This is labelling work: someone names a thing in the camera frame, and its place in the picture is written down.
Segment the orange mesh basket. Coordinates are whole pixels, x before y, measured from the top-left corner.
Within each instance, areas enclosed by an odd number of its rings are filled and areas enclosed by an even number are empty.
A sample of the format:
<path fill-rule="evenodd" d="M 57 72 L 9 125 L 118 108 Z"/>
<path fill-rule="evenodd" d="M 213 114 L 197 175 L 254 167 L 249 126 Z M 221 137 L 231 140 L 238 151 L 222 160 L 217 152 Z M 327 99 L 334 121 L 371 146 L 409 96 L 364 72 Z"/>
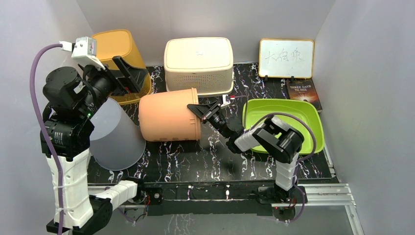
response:
<path fill-rule="evenodd" d="M 97 58 L 102 64 L 108 65 L 109 69 L 117 70 L 118 67 L 112 61 L 114 56 L 121 56 L 129 65 L 144 69 L 146 65 L 140 55 L 131 32 L 127 29 L 117 29 L 104 31 L 92 35 L 97 41 Z M 138 103 L 140 99 L 150 94 L 152 91 L 151 76 L 148 73 L 143 83 L 143 87 L 139 92 L 129 93 L 122 96 L 114 96 L 111 98 L 117 101 L 121 106 Z"/>

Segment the green plastic tray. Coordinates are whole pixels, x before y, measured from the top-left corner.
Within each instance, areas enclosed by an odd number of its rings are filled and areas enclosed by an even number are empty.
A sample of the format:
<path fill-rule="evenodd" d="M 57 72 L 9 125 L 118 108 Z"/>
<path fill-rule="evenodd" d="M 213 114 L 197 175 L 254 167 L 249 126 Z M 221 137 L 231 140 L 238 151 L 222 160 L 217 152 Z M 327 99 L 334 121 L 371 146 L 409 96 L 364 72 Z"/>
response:
<path fill-rule="evenodd" d="M 244 126 L 251 127 L 261 117 L 274 112 L 286 113 L 301 119 L 313 132 L 316 139 L 315 153 L 318 153 L 324 148 L 324 134 L 323 127 L 319 113 L 315 107 L 305 101 L 291 100 L 291 99 L 250 99 L 247 105 L 244 105 L 247 114 L 243 115 L 246 119 Z M 300 154 L 308 155 L 313 149 L 312 137 L 308 130 L 300 124 L 297 120 L 291 117 L 279 115 L 278 118 L 293 126 L 300 131 L 304 136 Z"/>

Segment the grey and tan bucket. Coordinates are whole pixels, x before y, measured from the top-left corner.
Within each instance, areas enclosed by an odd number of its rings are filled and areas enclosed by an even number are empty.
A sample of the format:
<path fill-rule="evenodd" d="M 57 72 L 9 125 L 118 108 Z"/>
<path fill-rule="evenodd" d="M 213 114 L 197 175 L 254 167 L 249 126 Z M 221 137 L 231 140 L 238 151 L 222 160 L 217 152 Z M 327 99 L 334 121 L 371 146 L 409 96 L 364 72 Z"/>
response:
<path fill-rule="evenodd" d="M 101 167 L 121 171 L 142 158 L 146 140 L 114 99 L 108 98 L 91 121 L 94 130 L 90 136 L 90 151 Z"/>

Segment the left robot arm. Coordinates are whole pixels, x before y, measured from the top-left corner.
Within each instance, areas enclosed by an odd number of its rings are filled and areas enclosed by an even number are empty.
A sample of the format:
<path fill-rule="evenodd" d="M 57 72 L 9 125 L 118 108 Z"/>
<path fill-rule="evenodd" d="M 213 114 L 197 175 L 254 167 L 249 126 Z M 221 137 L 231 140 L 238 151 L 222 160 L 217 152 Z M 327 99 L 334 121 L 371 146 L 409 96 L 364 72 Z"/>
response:
<path fill-rule="evenodd" d="M 72 230 L 75 235 L 93 235 L 110 221 L 113 211 L 128 200 L 135 204 L 146 198 L 139 179 L 127 178 L 102 193 L 88 191 L 88 158 L 92 117 L 111 95 L 140 90 L 148 75 L 120 56 L 108 67 L 84 65 L 79 74 L 73 67 L 60 67 L 46 77 L 43 94 L 48 100 L 41 123 L 42 152 L 51 169 L 56 215 L 47 231 Z"/>

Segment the cream perforated basket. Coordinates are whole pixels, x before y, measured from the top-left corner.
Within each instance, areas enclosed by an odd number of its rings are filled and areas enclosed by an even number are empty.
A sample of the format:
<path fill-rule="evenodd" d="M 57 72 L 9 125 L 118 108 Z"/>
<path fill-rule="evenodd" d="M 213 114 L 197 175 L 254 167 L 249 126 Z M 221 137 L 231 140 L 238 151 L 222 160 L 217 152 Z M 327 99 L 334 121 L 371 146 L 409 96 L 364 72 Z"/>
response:
<path fill-rule="evenodd" d="M 233 90 L 233 51 L 224 37 L 172 39 L 166 43 L 163 66 L 169 92 L 195 88 L 213 97 Z"/>

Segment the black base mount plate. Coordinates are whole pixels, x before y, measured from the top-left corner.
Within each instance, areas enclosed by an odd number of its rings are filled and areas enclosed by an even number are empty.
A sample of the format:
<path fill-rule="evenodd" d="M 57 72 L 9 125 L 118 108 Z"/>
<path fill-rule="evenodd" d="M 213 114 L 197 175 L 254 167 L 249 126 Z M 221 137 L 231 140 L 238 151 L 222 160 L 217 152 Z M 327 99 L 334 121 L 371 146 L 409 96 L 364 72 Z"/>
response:
<path fill-rule="evenodd" d="M 308 202 L 305 188 L 286 193 L 273 180 L 219 182 L 148 182 L 137 202 L 122 209 L 148 209 L 149 216 L 169 214 L 256 214 L 294 216 Z"/>

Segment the small whiteboard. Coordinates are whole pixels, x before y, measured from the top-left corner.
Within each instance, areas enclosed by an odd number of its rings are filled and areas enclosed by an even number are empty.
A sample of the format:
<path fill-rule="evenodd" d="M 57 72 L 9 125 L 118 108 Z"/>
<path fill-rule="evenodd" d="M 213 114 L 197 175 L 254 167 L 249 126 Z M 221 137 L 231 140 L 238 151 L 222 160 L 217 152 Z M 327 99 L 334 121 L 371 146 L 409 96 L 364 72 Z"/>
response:
<path fill-rule="evenodd" d="M 258 75 L 268 78 L 313 76 L 314 41 L 262 39 L 259 42 Z"/>

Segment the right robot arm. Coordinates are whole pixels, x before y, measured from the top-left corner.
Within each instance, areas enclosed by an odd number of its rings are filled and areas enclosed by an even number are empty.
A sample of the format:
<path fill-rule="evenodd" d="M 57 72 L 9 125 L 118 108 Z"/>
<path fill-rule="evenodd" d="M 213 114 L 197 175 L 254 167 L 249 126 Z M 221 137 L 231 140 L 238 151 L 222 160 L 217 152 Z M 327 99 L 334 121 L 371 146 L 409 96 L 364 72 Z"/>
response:
<path fill-rule="evenodd" d="M 296 167 L 304 142 L 303 134 L 280 119 L 281 112 L 262 117 L 251 128 L 245 129 L 241 120 L 225 118 L 218 102 L 209 104 L 188 104 L 187 108 L 202 123 L 210 123 L 225 139 L 228 149 L 235 154 L 262 146 L 277 162 L 274 188 L 266 196 L 256 192 L 262 200 L 287 203 L 295 196 Z"/>

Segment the orange paper bucket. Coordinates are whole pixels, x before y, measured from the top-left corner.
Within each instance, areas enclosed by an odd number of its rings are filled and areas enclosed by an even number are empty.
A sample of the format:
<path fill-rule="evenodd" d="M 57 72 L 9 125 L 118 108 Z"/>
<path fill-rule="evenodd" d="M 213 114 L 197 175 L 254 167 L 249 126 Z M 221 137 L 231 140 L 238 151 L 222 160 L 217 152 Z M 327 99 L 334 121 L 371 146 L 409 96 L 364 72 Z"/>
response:
<path fill-rule="evenodd" d="M 201 122 L 187 107 L 198 104 L 195 88 L 154 93 L 140 99 L 138 119 L 146 141 L 197 141 Z"/>

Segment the aluminium rail frame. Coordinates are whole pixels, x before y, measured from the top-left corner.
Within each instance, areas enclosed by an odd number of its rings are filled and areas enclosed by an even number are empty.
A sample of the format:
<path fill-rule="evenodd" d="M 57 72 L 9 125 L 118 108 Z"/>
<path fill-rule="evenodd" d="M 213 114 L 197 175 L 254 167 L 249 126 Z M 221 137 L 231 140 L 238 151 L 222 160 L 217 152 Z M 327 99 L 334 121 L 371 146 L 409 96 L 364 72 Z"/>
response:
<path fill-rule="evenodd" d="M 355 235 L 362 235 L 363 229 L 360 224 L 356 204 L 352 196 L 348 184 L 305 184 L 303 186 L 306 191 L 308 202 L 305 206 L 344 206 L 348 215 L 348 219 Z M 299 214 L 294 216 L 283 214 L 273 214 L 278 221 L 293 221 Z"/>

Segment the dark book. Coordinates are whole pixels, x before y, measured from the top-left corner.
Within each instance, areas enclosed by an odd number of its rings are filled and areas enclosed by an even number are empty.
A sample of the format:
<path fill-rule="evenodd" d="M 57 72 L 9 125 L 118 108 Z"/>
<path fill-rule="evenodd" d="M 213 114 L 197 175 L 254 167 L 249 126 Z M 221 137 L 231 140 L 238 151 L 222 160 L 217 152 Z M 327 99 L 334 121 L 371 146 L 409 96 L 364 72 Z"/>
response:
<path fill-rule="evenodd" d="M 321 113 L 323 108 L 312 78 L 286 80 L 286 87 L 290 99 L 311 103 Z"/>

